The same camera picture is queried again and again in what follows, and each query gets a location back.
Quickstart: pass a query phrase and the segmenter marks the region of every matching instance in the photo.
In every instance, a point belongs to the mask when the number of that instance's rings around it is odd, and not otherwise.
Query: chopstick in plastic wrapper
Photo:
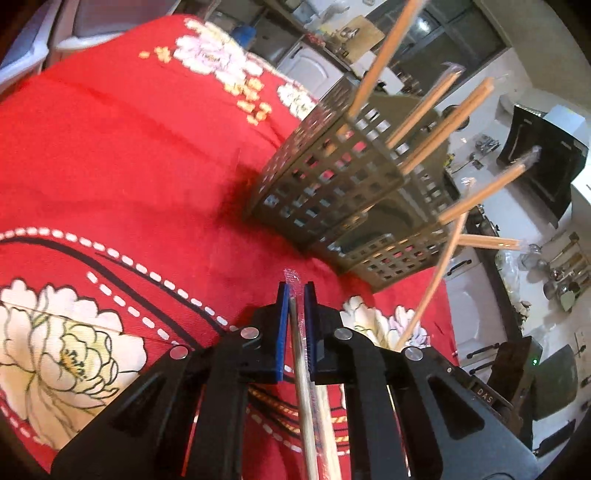
[[[294,358],[295,389],[298,398],[300,434],[308,480],[319,478],[320,458],[323,480],[340,480],[335,433],[326,385],[310,381],[304,316],[304,290],[297,272],[284,270],[290,289],[291,349]]]

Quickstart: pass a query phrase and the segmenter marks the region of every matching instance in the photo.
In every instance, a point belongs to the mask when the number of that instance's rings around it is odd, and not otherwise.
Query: gray mesh basket
[[[440,115],[428,112],[390,151],[387,138],[420,100],[373,93],[353,124],[345,113],[354,93],[344,78],[327,94],[267,164],[246,213],[378,291],[439,257],[447,230],[437,218],[452,203],[449,143],[403,176],[399,165]]]
[[[435,111],[429,112],[402,140],[402,148],[390,151],[386,139],[419,99],[373,93],[353,125],[345,112],[354,93],[355,86],[343,78],[326,95],[267,164],[248,204],[247,215],[273,226],[301,249],[399,187],[417,183],[403,177],[398,166],[439,120]],[[424,162],[426,170],[434,171],[433,179],[446,153],[447,143]],[[421,202],[418,184],[408,191]]]

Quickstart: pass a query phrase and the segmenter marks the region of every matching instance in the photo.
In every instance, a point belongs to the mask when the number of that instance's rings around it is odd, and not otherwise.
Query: red fabric
[[[253,126],[214,75],[196,74],[174,59],[160,62],[153,54],[146,60],[138,57],[156,46],[173,50],[176,38],[191,34],[184,18],[163,18],[75,54],[0,105],[0,232],[45,226],[121,254],[109,257],[96,247],[52,234],[41,238],[46,241],[42,245],[28,241],[39,235],[5,238],[0,241],[0,287],[21,278],[37,293],[50,283],[96,299],[101,309],[119,314],[126,333],[145,338],[146,368],[172,340],[184,343],[166,317],[209,346],[221,330],[247,324],[254,308],[275,300],[286,267],[304,281],[313,280],[319,302],[336,309],[355,294],[387,314],[399,304],[415,308],[431,271],[372,296],[360,280],[337,278],[327,265],[302,256],[275,232],[242,220],[256,175],[299,120],[275,93],[285,80],[268,71],[261,76],[262,100],[271,105],[272,114]],[[174,290],[138,273],[137,263],[173,283]],[[103,296],[88,272],[129,304],[134,295],[149,302],[143,310],[150,311],[155,328]],[[215,311],[211,322],[182,301],[175,293],[179,288],[188,300],[201,302],[202,309]],[[229,325],[221,325],[218,316]],[[452,359],[455,346],[444,285],[423,326],[432,345]],[[160,327],[169,331],[168,341],[158,335]],[[286,361],[292,365],[290,353]],[[293,385],[265,390],[270,394],[257,393],[259,406],[250,406],[244,478],[302,478],[302,455],[286,445],[296,450],[300,445],[289,428],[297,427],[297,418],[288,412],[296,404]],[[340,406],[337,387],[331,388],[330,401]],[[291,423],[279,414],[291,415]],[[342,409],[333,414],[345,415]],[[25,424],[16,421],[17,427]],[[346,422],[334,425],[339,451],[346,452]],[[20,438],[49,469],[55,452]],[[349,457],[340,459],[348,478]]]

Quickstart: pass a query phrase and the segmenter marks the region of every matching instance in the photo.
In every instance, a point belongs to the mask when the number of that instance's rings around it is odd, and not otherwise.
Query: white chair
[[[46,66],[119,37],[130,28],[171,15],[180,0],[65,0]]]
[[[29,74],[41,71],[47,43],[61,0],[47,0],[18,34],[6,56],[0,59],[0,94]]]

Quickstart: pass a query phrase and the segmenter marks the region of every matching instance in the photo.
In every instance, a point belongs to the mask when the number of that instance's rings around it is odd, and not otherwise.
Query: wooden chopstick
[[[402,162],[400,165],[402,174],[408,175],[417,165],[431,155],[447,137],[460,127],[474,110],[481,106],[482,102],[486,100],[494,89],[492,78],[487,77],[484,79],[468,98],[450,116],[440,122],[425,141]]]
[[[466,224],[467,218],[468,218],[468,214],[466,212],[466,213],[462,214],[461,217],[456,221],[456,224],[453,227],[452,235],[450,236],[449,240],[447,241],[447,243],[445,245],[445,249],[443,250],[441,257],[439,258],[439,262],[437,262],[437,267],[435,269],[435,273],[433,275],[433,278],[431,279],[431,283],[429,284],[429,286],[425,290],[425,293],[423,294],[423,298],[419,302],[418,307],[414,312],[413,319],[408,323],[407,327],[405,328],[402,335],[398,339],[398,342],[394,346],[395,352],[402,351],[407,340],[413,334],[413,330],[417,326],[417,323],[421,320],[423,314],[425,313],[425,310],[427,310],[427,306],[429,305],[429,302],[433,298],[433,295],[435,295],[435,292],[437,291],[437,287],[441,283],[441,279],[443,278],[443,276],[447,270],[447,266],[449,265],[449,262],[452,259],[453,252],[457,247],[457,241],[460,238],[460,234],[462,233],[464,225]]]
[[[312,405],[310,395],[310,383],[307,378],[308,369],[306,359],[302,351],[300,327],[297,317],[296,299],[290,299],[290,330],[291,350],[294,357],[295,393],[298,402],[298,420],[300,424],[300,437],[304,451],[304,463],[306,464],[307,480],[319,480],[318,464],[316,462],[316,440],[314,438],[314,420],[312,417]]]
[[[502,238],[500,236],[469,235],[463,233],[457,241],[458,245],[464,247],[490,248],[492,250],[521,250],[522,242],[513,238]]]
[[[354,120],[363,106],[367,103],[369,95],[374,91],[376,83],[378,83],[379,75],[388,65],[398,47],[402,43],[402,39],[408,33],[408,30],[414,23],[417,15],[423,10],[423,6],[427,3],[426,0],[408,0],[402,13],[396,20],[396,24],[384,40],[382,47],[379,50],[378,56],[369,68],[369,71],[361,80],[361,84],[357,89],[355,98],[349,107],[347,115],[349,119]]]
[[[489,183],[481,191],[468,196],[464,200],[461,200],[444,210],[441,215],[439,215],[439,222],[442,225],[447,225],[449,222],[453,222],[462,213],[470,211],[476,205],[482,203],[487,197],[495,194],[506,185],[509,185],[513,180],[520,175],[523,175],[525,171],[536,162],[540,155],[540,151],[540,147],[534,147],[531,152],[523,155],[523,157],[521,157],[514,165],[506,169],[495,181]]]
[[[459,65],[452,65],[441,76],[441,79],[431,89],[428,94],[423,97],[417,107],[410,113],[410,115],[401,123],[401,125],[390,135],[386,142],[389,149],[396,147],[404,136],[411,131],[411,129],[419,122],[421,118],[441,99],[441,97],[449,90],[449,87],[464,73],[464,68]]]

